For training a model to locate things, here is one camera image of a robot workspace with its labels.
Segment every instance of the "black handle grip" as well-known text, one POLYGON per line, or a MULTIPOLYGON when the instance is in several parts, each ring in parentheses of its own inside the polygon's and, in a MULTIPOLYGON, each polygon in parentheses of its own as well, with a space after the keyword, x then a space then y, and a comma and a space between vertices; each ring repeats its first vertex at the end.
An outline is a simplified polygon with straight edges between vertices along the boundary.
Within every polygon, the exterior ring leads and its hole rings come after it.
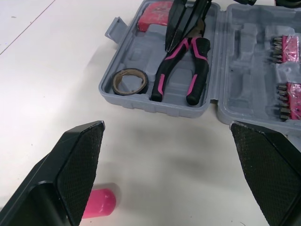
POLYGON ((188 40, 184 39, 179 46, 172 53, 167 54, 166 58, 162 61, 157 71, 154 88, 151 94, 151 99, 153 101, 161 102, 163 100, 167 79, 173 68, 182 59, 188 49, 188 40))
POLYGON ((210 41, 205 38, 193 38, 191 41, 195 56, 195 74, 187 93, 187 103, 198 105, 207 81, 209 64, 207 54, 210 50, 210 41))

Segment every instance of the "pink plastic cylinder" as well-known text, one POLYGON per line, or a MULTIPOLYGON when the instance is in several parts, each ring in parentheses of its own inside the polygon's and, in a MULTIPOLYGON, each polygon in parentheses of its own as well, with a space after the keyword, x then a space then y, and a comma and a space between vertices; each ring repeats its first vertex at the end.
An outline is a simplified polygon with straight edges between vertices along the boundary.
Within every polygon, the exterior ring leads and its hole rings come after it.
POLYGON ((93 190, 90 194, 83 219, 110 215, 116 207, 116 197, 109 189, 93 190))

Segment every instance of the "white table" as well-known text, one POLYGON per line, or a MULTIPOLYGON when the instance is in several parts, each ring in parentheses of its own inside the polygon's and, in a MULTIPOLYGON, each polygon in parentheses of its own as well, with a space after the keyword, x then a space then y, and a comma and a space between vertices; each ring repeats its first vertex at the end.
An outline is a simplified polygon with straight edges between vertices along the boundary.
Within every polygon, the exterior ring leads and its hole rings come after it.
POLYGON ((192 120, 101 97, 116 51, 104 33, 116 16, 129 23, 142 0, 52 2, 0 0, 0 207, 66 130, 104 120, 95 185, 120 190, 119 205, 81 225, 267 226, 216 106, 192 120))

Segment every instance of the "gray plastic tool case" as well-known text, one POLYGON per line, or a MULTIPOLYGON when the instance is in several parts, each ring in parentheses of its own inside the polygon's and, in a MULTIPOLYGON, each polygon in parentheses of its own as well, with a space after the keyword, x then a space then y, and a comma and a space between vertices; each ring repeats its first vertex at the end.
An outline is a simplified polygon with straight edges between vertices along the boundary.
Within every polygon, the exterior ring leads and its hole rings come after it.
MULTIPOLYGON (((146 7, 154 2, 145 0, 130 26, 116 18, 106 33, 119 45, 99 85, 108 102, 151 113, 197 118, 216 100, 217 116, 223 123, 245 121, 287 135, 300 134, 301 121, 280 120, 277 84, 286 81, 278 73, 277 65, 268 61, 274 37, 301 33, 299 9, 233 4, 227 11, 221 11, 219 5, 212 4, 205 31, 205 38, 211 42, 206 89, 199 105, 189 106, 186 95, 194 73, 190 51, 174 68, 162 103, 150 100, 157 69, 166 55, 166 27, 152 24, 147 32, 139 32, 137 23, 146 7), (146 72, 150 82, 146 94, 114 94, 113 75, 126 68, 146 72)), ((129 91, 140 84, 138 78, 129 76, 120 86, 129 91)))

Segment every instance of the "pliers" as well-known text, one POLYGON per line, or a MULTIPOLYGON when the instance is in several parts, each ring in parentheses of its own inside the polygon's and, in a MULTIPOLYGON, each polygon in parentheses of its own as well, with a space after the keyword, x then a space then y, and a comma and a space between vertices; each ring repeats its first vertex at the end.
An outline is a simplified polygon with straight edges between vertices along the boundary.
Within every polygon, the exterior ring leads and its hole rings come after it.
POLYGON ((190 46, 192 46, 196 69, 192 77, 192 82, 190 84, 186 100, 189 105, 199 104, 209 72, 207 54, 210 50, 210 41, 200 35, 201 33, 204 33, 204 27, 204 22, 201 20, 198 26, 182 40, 174 51, 168 53, 166 58, 162 61, 156 74, 154 88, 151 95, 151 99, 153 101, 162 102, 164 90, 171 71, 183 58, 190 46))

